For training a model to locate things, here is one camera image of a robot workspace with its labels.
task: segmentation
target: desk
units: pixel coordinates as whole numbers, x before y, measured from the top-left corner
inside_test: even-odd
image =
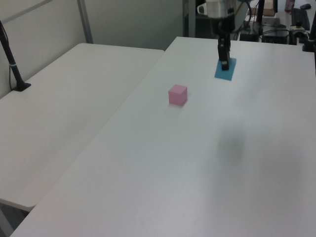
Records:
[[[163,54],[79,44],[0,100],[0,202],[30,211]]]
[[[217,41],[177,38],[12,236],[314,237],[314,54],[231,56],[215,79]]]

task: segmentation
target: white wall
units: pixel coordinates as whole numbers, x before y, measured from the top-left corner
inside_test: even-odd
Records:
[[[183,0],[85,0],[94,43],[166,50],[183,36]]]
[[[23,80],[85,42],[77,0],[53,0],[3,26]],[[10,91],[8,67],[0,46],[0,98]]]

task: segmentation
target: pink cube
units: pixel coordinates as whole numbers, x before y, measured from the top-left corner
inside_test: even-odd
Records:
[[[182,85],[174,85],[169,90],[169,103],[183,105],[188,99],[188,88]]]

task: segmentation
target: computer equipment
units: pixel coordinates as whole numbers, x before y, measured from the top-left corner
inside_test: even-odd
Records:
[[[298,9],[298,8],[292,8],[292,26],[295,26],[298,21],[302,23],[302,27],[309,31],[310,30],[310,21],[307,16],[307,11]]]
[[[262,31],[261,42],[287,44],[288,31],[284,28],[264,26]]]
[[[311,8],[312,8],[312,6],[309,3],[300,6],[300,9],[302,9],[302,10],[308,10]]]

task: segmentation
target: blue pad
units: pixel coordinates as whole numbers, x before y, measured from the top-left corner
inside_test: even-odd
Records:
[[[232,80],[237,59],[229,59],[229,70],[223,71],[221,61],[218,60],[215,77],[224,80]]]

